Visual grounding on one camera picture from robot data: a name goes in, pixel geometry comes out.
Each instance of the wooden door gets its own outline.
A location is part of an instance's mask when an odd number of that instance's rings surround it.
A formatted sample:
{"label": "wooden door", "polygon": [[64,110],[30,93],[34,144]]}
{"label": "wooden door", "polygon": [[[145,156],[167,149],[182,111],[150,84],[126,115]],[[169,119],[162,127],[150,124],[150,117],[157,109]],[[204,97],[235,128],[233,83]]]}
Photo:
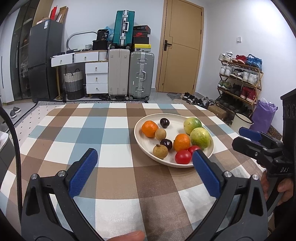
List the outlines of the wooden door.
{"label": "wooden door", "polygon": [[168,0],[159,92],[194,93],[200,64],[202,26],[201,7],[184,0]]}

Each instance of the white plate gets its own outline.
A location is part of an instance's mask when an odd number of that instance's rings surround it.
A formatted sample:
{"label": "white plate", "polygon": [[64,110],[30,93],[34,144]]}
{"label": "white plate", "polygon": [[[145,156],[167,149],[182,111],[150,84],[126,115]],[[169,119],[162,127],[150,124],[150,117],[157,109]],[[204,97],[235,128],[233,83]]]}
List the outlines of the white plate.
{"label": "white plate", "polygon": [[[156,144],[159,144],[159,141],[156,138],[146,137],[143,134],[141,128],[142,128],[142,125],[145,123],[145,121],[153,121],[158,125],[159,128],[162,128],[159,122],[161,118],[167,118],[170,121],[170,125],[165,129],[167,133],[166,139],[169,139],[172,142],[174,142],[174,139],[178,134],[185,133],[183,129],[183,124],[187,118],[184,116],[175,115],[175,114],[166,114],[166,113],[147,115],[136,123],[135,128],[133,130],[135,139],[139,147],[142,149],[142,151],[146,155],[148,155],[153,160],[161,164],[164,164],[170,167],[180,167],[180,168],[193,167],[192,161],[187,165],[177,164],[175,162],[175,155],[177,152],[174,150],[174,148],[172,148],[169,151],[168,155],[163,160],[158,157],[155,157],[152,154],[153,148],[155,147]],[[211,136],[210,145],[208,148],[204,149],[203,152],[209,158],[213,154],[213,151],[214,151],[214,141]]]}

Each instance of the door frame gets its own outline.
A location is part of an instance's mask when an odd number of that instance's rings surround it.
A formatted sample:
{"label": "door frame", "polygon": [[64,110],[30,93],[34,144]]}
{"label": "door frame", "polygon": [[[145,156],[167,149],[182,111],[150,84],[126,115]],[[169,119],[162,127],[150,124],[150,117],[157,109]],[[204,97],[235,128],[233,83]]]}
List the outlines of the door frame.
{"label": "door frame", "polygon": [[[164,3],[163,3],[163,21],[162,21],[162,26],[161,26],[160,45],[159,45],[157,73],[156,73],[156,82],[155,82],[156,92],[158,92],[158,88],[159,88],[161,61],[162,61],[162,58],[163,58],[163,45],[164,45],[164,37],[165,37],[165,21],[166,21],[166,13],[167,13],[168,1],[172,2],[173,0],[164,0]],[[186,0],[179,0],[179,1],[188,3],[190,5],[193,5],[195,7],[200,8],[202,10],[202,34],[201,34],[201,39],[200,39],[200,53],[199,53],[199,56],[198,56],[197,70],[196,70],[196,74],[195,74],[195,82],[194,82],[194,86],[193,86],[193,93],[194,93],[195,88],[196,88],[196,84],[197,84],[198,72],[199,72],[199,69],[200,69],[200,60],[201,60],[201,56],[202,56],[202,42],[203,42],[203,32],[204,32],[204,8],[194,4],[192,2],[186,1]]]}

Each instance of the orange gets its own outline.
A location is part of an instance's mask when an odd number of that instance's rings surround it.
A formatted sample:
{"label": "orange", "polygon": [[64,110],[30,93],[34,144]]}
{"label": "orange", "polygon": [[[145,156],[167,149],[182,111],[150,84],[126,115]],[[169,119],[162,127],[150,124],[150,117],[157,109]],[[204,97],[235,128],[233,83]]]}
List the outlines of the orange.
{"label": "orange", "polygon": [[148,120],[142,125],[142,132],[147,137],[155,137],[155,132],[158,129],[158,126],[155,122]]}
{"label": "orange", "polygon": [[190,147],[190,138],[187,134],[179,134],[174,139],[173,147],[176,152],[179,150],[187,150]]}

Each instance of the blue gripper pad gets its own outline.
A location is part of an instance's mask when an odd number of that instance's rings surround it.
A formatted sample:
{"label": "blue gripper pad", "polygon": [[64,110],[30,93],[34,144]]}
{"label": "blue gripper pad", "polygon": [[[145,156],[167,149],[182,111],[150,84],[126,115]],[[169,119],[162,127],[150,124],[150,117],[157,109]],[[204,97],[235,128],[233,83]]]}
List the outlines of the blue gripper pad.
{"label": "blue gripper pad", "polygon": [[79,160],[80,166],[69,181],[69,196],[74,198],[78,196],[84,187],[87,179],[98,162],[98,152],[89,148]]}
{"label": "blue gripper pad", "polygon": [[262,140],[262,136],[259,132],[252,131],[252,130],[244,128],[244,127],[241,127],[239,129],[239,134],[243,137],[251,139],[252,141],[258,142],[258,141]]}
{"label": "blue gripper pad", "polygon": [[192,163],[210,196],[219,198],[221,194],[220,184],[222,184],[222,180],[218,179],[212,168],[216,169],[214,171],[217,171],[219,174],[221,173],[222,177],[221,169],[216,163],[212,163],[201,150],[193,152]]}

